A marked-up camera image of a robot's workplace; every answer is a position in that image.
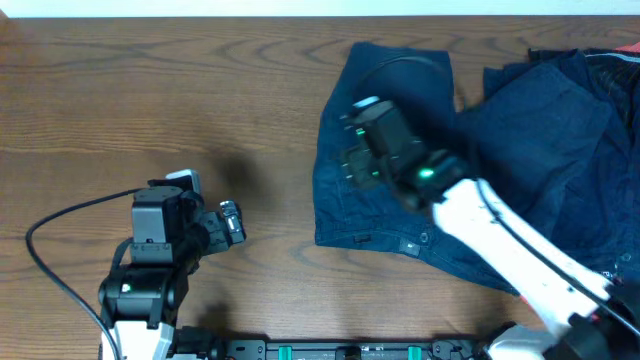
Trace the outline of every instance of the dark blue fabric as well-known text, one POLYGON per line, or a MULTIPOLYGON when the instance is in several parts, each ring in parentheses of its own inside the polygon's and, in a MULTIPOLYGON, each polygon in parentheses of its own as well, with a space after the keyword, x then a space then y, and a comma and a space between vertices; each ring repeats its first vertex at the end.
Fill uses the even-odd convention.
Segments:
MULTIPOLYGON (((619 142, 620 134, 607 132, 616 112, 609 99, 601 96, 597 85, 592 84, 584 56, 576 52, 544 64, 487 70, 485 91, 488 99, 484 104, 456 115, 451 66, 445 52, 355 44, 320 124, 313 176, 316 244, 401 253, 460 278, 515 292, 460 241, 443 233, 423 216, 402 209, 385 187, 360 191, 346 181, 338 157, 341 151, 355 145, 356 139, 352 131, 345 130, 340 117, 351 109, 354 101, 377 95, 396 102, 414 128, 426 138, 455 134, 477 142, 483 168, 490 170, 484 172, 485 177, 496 191, 525 220, 578 261, 594 270, 613 273, 619 259, 630 258, 624 266, 631 268, 628 271, 634 270, 633 264, 638 263, 634 259, 639 257, 629 252, 631 250, 621 253, 620 246, 637 243, 637 225, 630 225, 622 234, 623 238, 628 236, 626 242, 617 237, 615 241, 609 237, 603 239, 600 235, 612 234, 600 229, 602 219, 598 219, 598 225, 590 225, 601 213, 585 214, 582 211, 585 205, 577 203, 599 204, 588 197, 593 194, 582 193, 585 189, 578 185, 584 182, 576 179, 591 171, 594 153, 613 151, 611 157, 619 153, 619 147, 603 143, 622 144, 629 149, 631 144, 619 142), (393 63, 357 86, 370 69, 399 56, 425 57, 436 65, 393 63), (609 150, 603 152, 603 146, 609 150), (587 220, 582 226, 573 224, 581 217, 587 220)), ((618 163, 611 164, 620 169, 618 163)), ((624 164, 628 170, 632 170, 630 166, 637 166, 637 162, 636 165, 624 164)), ((597 169, 607 170, 612 176, 619 173, 608 168, 597 169)), ((630 185, 626 189, 633 189, 631 177, 626 175, 624 179, 630 185)), ((599 197, 602 193, 596 192, 593 196, 599 197)), ((637 198, 630 199, 627 210, 638 202, 637 198)), ((626 215, 628 220, 638 220, 639 216, 637 211, 635 214, 627 211, 626 215)), ((618 218, 607 221, 609 225, 624 223, 618 218)))
POLYGON ((556 67, 609 105, 610 115, 594 155, 586 170, 567 183, 552 231, 543 233, 587 267, 623 280, 638 281, 640 58, 633 54, 603 55, 607 53, 614 52, 531 52, 531 58, 539 61, 509 65, 504 70, 486 70, 485 95, 491 96, 542 62, 556 67))

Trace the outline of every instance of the red cloth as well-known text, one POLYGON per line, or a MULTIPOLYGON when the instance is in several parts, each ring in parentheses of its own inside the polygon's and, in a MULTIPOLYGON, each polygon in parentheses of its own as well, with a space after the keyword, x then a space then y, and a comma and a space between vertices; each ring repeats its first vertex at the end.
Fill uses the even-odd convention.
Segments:
POLYGON ((621 46, 616 50, 640 53, 640 43, 637 43, 635 45, 621 46))

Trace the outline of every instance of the green led light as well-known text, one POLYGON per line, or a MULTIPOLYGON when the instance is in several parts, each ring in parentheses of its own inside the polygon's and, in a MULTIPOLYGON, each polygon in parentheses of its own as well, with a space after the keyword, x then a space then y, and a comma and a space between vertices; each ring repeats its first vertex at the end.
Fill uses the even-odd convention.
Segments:
POLYGON ((433 175, 433 170, 424 168, 420 170, 418 175, 420 175, 421 178, 426 179, 428 177, 431 177, 431 175, 433 175))

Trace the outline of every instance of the wooden table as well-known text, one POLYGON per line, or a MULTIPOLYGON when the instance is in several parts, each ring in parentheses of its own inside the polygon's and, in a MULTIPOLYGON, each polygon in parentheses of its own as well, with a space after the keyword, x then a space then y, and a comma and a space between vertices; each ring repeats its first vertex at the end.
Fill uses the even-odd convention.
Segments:
MULTIPOLYGON (((5 20, 0 39, 0 358, 90 359, 99 330, 33 264, 27 227, 183 169, 210 206, 243 205, 249 239, 191 277, 180 324, 271 338, 421 338, 538 323, 519 300, 390 254, 316 247, 320 113, 356 41, 446 49, 482 69, 528 48, 616 47, 640 19, 471 17, 5 20)), ((131 199, 56 220, 46 262, 98 307, 131 199)))

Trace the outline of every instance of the black cable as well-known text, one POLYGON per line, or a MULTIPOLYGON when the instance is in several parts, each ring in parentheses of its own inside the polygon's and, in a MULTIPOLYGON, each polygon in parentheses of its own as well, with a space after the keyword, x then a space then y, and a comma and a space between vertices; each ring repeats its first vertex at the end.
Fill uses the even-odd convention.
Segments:
POLYGON ((38 221, 37 223, 33 224, 31 226, 31 228, 29 228, 29 230, 27 231, 26 235, 24 236, 25 242, 27 244, 27 250, 29 250, 29 255, 31 255, 31 258, 33 259, 33 261, 36 263, 36 265, 38 265, 38 267, 40 268, 40 270, 42 270, 43 273, 45 273, 45 275, 47 275, 51 281, 53 281, 54 284, 58 285, 58 287, 67 295, 69 295, 69 297, 75 301, 78 305, 80 305, 80 307, 87 312, 87 314, 89 314, 89 317, 91 317, 91 319, 93 321, 95 321, 96 324, 98 324, 98 327, 100 327, 100 330, 102 330, 102 332, 105 334, 105 336, 107 337, 107 340, 109 341, 109 345, 111 346, 111 350, 113 351, 113 355, 114 355, 114 359, 118 360, 120 359, 120 352, 118 351, 118 345, 116 344, 115 340, 113 339, 113 336, 111 336, 111 333, 109 332, 109 329, 107 329, 107 325, 102 321, 102 319, 100 318, 100 316, 98 316, 98 314, 96 314, 95 310, 93 310, 91 308, 91 306, 89 304, 87 304, 87 302, 80 296, 78 295, 69 285, 65 284, 64 281, 62 281, 62 279, 60 279, 58 277, 58 275, 56 275, 51 269, 49 269, 49 267, 42 261, 42 259, 40 258, 40 256, 38 256, 38 253, 36 252, 36 249, 33 247, 33 233, 36 231, 36 229, 38 229, 40 226, 46 224, 47 222, 58 218, 64 214, 70 213, 74 210, 78 210, 78 209, 82 209, 85 208, 87 206, 91 206, 91 205, 95 205, 95 204, 99 204, 105 201, 109 201, 109 200, 113 200, 115 198, 119 198, 122 196, 126 196, 129 194, 133 194, 137 191, 139 191, 141 189, 132 189, 132 190, 127 190, 127 191, 123 191, 117 194, 113 194, 113 195, 109 195, 109 196, 105 196, 99 199, 95 199, 95 200, 91 200, 91 201, 87 201, 84 202, 82 204, 78 204, 78 205, 74 205, 71 207, 68 207, 66 209, 60 210, 54 214, 51 214, 47 217, 45 217, 44 219, 38 221))
POLYGON ((374 66, 371 70, 369 70, 366 73, 364 73, 364 75, 362 75, 362 77, 356 83, 356 85, 355 85, 355 87, 353 89, 353 94, 355 95, 355 94, 359 93, 359 90, 360 90, 360 87, 362 86, 362 83, 364 83, 367 79, 369 79, 371 77, 371 75, 377 73, 382 68, 385 68, 388 65, 391 65, 391 64, 394 64, 394 63, 397 63, 397 62, 401 62, 401 61, 422 64, 422 65, 425 65, 429 69, 435 69, 436 71, 440 72, 441 75, 443 75, 443 77, 445 77, 447 75, 447 73, 442 68, 442 66, 440 66, 436 62, 434 62, 434 61, 432 61, 432 60, 430 60, 430 59, 428 59, 426 57, 422 57, 422 56, 399 56, 399 57, 391 58, 389 60, 382 61, 382 62, 376 64, 376 66, 374 66))
POLYGON ((607 303, 605 301, 600 299, 597 295, 595 295, 593 292, 591 292, 589 289, 587 289, 584 285, 582 285, 582 283, 578 279, 570 276, 569 274, 564 272, 562 269, 560 269, 560 267, 558 267, 556 264, 554 264, 549 259, 547 259, 536 248, 531 246, 531 244, 529 244, 520 235, 518 235, 518 233, 516 233, 515 230, 513 230, 502 219, 502 216, 501 216, 500 212, 497 211, 496 209, 494 209, 491 206, 491 204, 489 204, 489 201, 485 197, 484 191, 482 190, 482 185, 480 184, 480 181, 479 181, 479 178, 480 178, 480 176, 479 176, 480 175, 480 171, 479 171, 480 163, 479 163, 479 160, 478 160, 478 148, 477 148, 477 144, 475 142, 472 142, 472 145, 470 147, 470 156, 469 156, 469 158, 470 158, 469 161, 470 161, 471 171, 472 171, 472 178, 476 182, 476 188, 478 190, 478 195, 482 199, 482 202, 486 206, 487 210, 491 213, 491 215, 493 215, 494 220, 497 223, 499 223, 509 233, 509 235, 511 235, 518 243, 520 243, 520 245, 522 245, 525 249, 527 249, 527 251, 529 251, 533 256, 535 256, 536 259, 540 260, 544 265, 546 265, 553 272, 555 272, 562 280, 566 281, 573 288, 575 288, 576 290, 581 292, 584 296, 589 298, 596 305, 598 305, 604 311, 609 313, 609 315, 611 315, 616 320, 618 320, 622 325, 624 325, 624 327, 629 329, 629 331, 631 331, 637 337, 640 338, 640 329, 638 329, 635 325, 630 323, 622 315, 618 314, 614 309, 612 309, 609 305, 607 305, 607 303))
POLYGON ((113 253, 113 259, 111 260, 111 271, 116 271, 120 267, 120 263, 122 262, 122 258, 124 254, 127 252, 129 245, 133 243, 133 238, 128 238, 125 241, 121 242, 118 247, 116 247, 116 251, 113 253))

